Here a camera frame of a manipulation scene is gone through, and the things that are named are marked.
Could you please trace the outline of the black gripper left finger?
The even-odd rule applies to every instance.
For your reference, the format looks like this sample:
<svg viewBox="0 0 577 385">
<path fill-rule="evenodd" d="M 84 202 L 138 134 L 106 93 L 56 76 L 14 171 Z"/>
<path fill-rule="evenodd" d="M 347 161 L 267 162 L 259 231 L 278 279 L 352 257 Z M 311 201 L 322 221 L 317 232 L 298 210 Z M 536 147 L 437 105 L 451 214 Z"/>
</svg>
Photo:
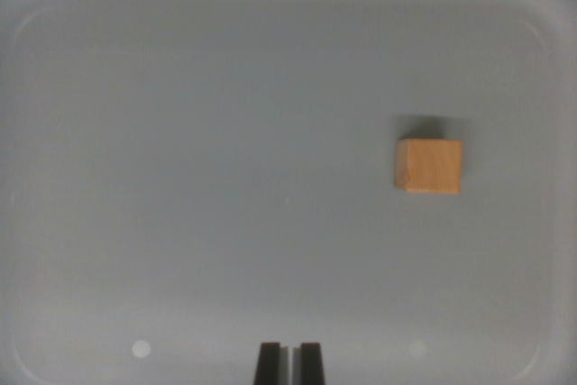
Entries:
<svg viewBox="0 0 577 385">
<path fill-rule="evenodd" d="M 262 343 L 254 385 L 287 385 L 289 383 L 289 352 L 280 342 Z"/>
</svg>

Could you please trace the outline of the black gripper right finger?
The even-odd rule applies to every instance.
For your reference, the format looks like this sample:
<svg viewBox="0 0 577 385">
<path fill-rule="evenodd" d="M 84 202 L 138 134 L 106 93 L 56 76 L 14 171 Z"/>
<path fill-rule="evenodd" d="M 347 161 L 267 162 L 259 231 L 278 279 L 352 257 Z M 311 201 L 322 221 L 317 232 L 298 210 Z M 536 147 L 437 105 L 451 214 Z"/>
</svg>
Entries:
<svg viewBox="0 0 577 385">
<path fill-rule="evenodd" d="M 293 385 L 325 385 L 325 371 L 320 343 L 302 343 L 292 353 Z"/>
</svg>

